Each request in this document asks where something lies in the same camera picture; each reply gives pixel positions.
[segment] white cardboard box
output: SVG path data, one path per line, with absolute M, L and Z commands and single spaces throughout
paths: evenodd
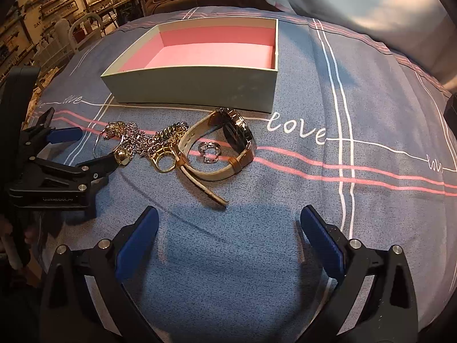
M 119 103 L 271 112 L 277 72 L 277 19 L 211 17 L 151 28 L 101 78 Z

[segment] jewelry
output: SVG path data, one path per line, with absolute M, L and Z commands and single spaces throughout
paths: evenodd
M 206 151 L 208 149 L 213 149 L 214 150 L 214 155 L 216 156 L 214 159 L 209 159 L 206 156 Z M 219 160 L 219 156 L 222 154 L 221 153 L 221 146 L 219 143 L 216 142 L 201 142 L 198 145 L 198 152 L 200 152 L 200 155 L 203 157 L 203 161 L 206 163 L 216 163 Z
M 191 166 L 187 158 L 192 145 L 203 135 L 209 134 L 220 128 L 223 129 L 224 135 L 232 148 L 239 153 L 238 157 L 229 157 L 228 165 L 215 172 L 196 170 Z M 238 174 L 245 166 L 254 160 L 257 145 L 255 144 L 254 136 L 246 124 L 246 121 L 236 110 L 233 108 L 219 108 L 186 131 L 180 142 L 175 144 L 173 148 L 177 159 L 177 166 L 191 182 L 204 191 L 214 201 L 222 206 L 227 206 L 228 201 L 205 187 L 201 181 L 221 181 Z
M 118 146 L 113 150 L 114 157 L 119 165 L 127 165 L 135 154 L 148 157 L 155 168 L 161 173 L 172 171 L 176 166 L 173 145 L 178 144 L 184 133 L 189 129 L 186 122 L 178 122 L 158 131 L 153 136 L 148 136 L 133 122 L 109 122 L 100 132 L 94 145 L 95 148 L 100 137 L 105 134 L 104 140 L 117 137 L 120 139 Z M 159 161 L 166 155 L 173 157 L 173 165 L 168 169 L 159 168 Z

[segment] blue bedsheet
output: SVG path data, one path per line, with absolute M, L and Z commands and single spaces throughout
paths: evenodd
M 456 286 L 457 143 L 442 117 L 449 93 L 368 36 L 319 20 L 232 7 L 130 22 L 75 55 L 43 94 L 36 115 L 53 106 L 53 126 L 78 125 L 85 132 L 80 142 L 52 150 L 52 158 L 69 165 L 91 159 L 95 138 L 109 121 L 156 131 L 207 115 L 205 107 L 119 105 L 100 79 L 155 24 L 207 16 L 279 19 L 274 112 L 241 112 L 257 140 L 257 156 L 238 175 L 208 184 L 229 206 L 221 210 L 179 170 L 159 174 L 135 158 L 98 193 L 95 220 L 65 213 L 58 238 L 47 241 L 46 265 L 58 244 L 92 247 L 152 205 L 161 220 L 158 235 L 126 288 L 160 336 L 172 342 L 293 342 L 334 287 L 298 223 L 303 206 L 312 204 L 348 238 L 380 249 L 403 247 L 420 327 L 430 323 Z M 220 131 L 208 138 L 225 140 Z M 115 143 L 102 143 L 99 153 Z M 224 164 L 208 167 L 190 158 L 201 169 Z M 99 300 L 95 287 L 93 293 Z M 345 328 L 362 304 L 356 303 Z

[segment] watch strap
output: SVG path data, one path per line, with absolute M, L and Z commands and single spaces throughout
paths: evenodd
M 174 146 L 175 157 L 177 160 L 177 166 L 181 171 L 194 183 L 200 190 L 205 192 L 209 197 L 218 202 L 223 206 L 227 206 L 228 202 L 222 197 L 216 195 L 209 188 L 204 186 L 198 179 L 208 182 L 221 181 L 227 179 L 232 175 L 238 174 L 243 167 L 248 165 L 253 159 L 254 154 L 250 148 L 247 148 L 241 152 L 238 157 L 229 157 L 229 164 L 222 169 L 216 170 L 215 172 L 205 172 L 196 170 L 189 163 L 187 155 L 193 144 L 200 139 L 202 136 L 220 129 L 225 123 L 230 120 L 225 117 L 221 111 L 214 111 L 207 117 L 197 122 L 181 138 L 179 144 Z

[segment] wristwatch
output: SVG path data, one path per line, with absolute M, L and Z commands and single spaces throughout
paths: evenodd
M 229 157 L 229 164 L 215 172 L 196 170 L 190 165 L 187 158 L 192 145 L 204 135 L 220 128 L 223 128 L 224 135 L 232 148 L 239 153 L 238 157 Z M 228 202 L 205 187 L 199 179 L 214 182 L 238 174 L 254 159 L 256 149 L 257 145 L 246 121 L 233 108 L 219 108 L 212 112 L 187 130 L 179 144 L 174 146 L 177 166 L 180 167 L 181 171 L 192 183 L 223 206 L 227 206 Z

